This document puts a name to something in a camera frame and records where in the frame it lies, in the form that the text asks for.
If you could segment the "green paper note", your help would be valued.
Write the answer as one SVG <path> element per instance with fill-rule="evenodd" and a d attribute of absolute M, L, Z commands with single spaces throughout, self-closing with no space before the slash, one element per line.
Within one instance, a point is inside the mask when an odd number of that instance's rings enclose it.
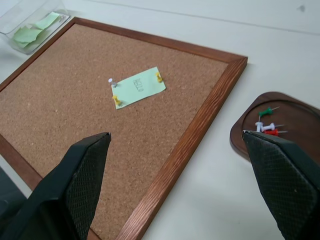
<path fill-rule="evenodd" d="M 30 43 L 34 42 L 42 29 L 28 28 L 27 26 L 20 27 L 13 35 L 12 40 L 20 48 L 25 48 Z"/>
<path fill-rule="evenodd" d="M 50 12 L 46 17 L 39 20 L 36 23 L 32 23 L 31 25 L 37 29 L 45 30 L 50 25 L 54 23 L 55 20 L 57 20 L 60 17 L 59 13 L 56 12 Z"/>

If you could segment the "green note with HELLO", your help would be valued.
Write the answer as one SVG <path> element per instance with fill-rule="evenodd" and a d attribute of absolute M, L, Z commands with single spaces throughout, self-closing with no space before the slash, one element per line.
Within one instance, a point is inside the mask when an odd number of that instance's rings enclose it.
<path fill-rule="evenodd" d="M 158 82 L 157 67 L 150 68 L 136 75 L 117 82 L 117 87 L 111 87 L 112 95 L 117 96 L 122 102 L 115 108 L 121 109 L 142 99 L 156 95 L 166 89 L 164 81 Z"/>

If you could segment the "green push pin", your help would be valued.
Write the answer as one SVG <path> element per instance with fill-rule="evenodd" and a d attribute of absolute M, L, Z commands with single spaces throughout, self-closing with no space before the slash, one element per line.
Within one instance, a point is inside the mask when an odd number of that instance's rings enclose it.
<path fill-rule="evenodd" d="M 278 108 L 279 108 L 279 106 L 274 107 L 274 108 L 268 107 L 265 110 L 260 111 L 258 113 L 258 115 L 260 118 L 262 118 L 263 116 L 272 115 L 274 113 L 274 111 L 277 110 Z"/>

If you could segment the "clear plastic box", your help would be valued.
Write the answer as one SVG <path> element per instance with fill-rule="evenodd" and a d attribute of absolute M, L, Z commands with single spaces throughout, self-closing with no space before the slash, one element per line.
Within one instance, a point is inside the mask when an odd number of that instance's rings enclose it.
<path fill-rule="evenodd" d="M 13 42 L 13 35 L 19 28 L 35 28 L 31 24 L 42 20 L 51 12 L 60 14 L 60 17 L 42 30 L 34 42 L 24 48 Z M 0 39 L 14 50 L 29 55 L 70 18 L 62 0 L 0 0 Z"/>

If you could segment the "red push pin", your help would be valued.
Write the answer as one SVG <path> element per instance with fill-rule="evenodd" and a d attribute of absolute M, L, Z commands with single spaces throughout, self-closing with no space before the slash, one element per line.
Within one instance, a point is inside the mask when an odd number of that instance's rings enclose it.
<path fill-rule="evenodd" d="M 265 130 L 263 131 L 264 134 L 267 134 L 267 135 L 272 135 L 272 136 L 279 136 L 279 134 L 284 134 L 284 133 L 287 133 L 288 131 L 285 131 L 285 130 L 278 130 L 277 128 L 273 129 L 273 130 Z"/>

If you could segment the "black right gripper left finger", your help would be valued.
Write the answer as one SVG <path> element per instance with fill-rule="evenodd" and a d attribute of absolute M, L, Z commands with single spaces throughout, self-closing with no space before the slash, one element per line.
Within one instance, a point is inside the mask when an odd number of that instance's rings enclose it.
<path fill-rule="evenodd" d="M 100 197 L 111 134 L 85 137 L 32 191 L 0 240 L 87 240 Z"/>

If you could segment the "dark wooden tray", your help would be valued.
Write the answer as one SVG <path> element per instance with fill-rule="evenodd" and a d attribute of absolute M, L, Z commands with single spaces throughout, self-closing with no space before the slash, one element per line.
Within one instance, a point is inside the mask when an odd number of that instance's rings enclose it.
<path fill-rule="evenodd" d="M 230 130 L 232 148 L 249 158 L 242 131 L 255 131 L 259 113 L 267 108 L 272 114 L 261 117 L 264 125 L 280 125 L 279 137 L 295 142 L 320 166 L 320 109 L 280 92 L 266 92 L 253 101 Z"/>

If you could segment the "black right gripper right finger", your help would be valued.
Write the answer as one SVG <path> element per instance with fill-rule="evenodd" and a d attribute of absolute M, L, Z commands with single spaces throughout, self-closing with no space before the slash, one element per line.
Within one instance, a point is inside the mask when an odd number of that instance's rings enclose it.
<path fill-rule="evenodd" d="M 285 240 L 320 240 L 320 166 L 298 145 L 244 130 L 259 191 Z"/>

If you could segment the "wood-framed cork board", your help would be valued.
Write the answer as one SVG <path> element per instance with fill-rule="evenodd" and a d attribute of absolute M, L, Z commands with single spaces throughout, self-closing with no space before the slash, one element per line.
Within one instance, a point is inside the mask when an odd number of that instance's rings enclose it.
<path fill-rule="evenodd" d="M 89 240 L 141 240 L 247 57 L 75 17 L 0 83 L 0 157 L 34 189 L 75 142 L 111 134 Z M 115 82 L 166 89 L 121 109 Z"/>

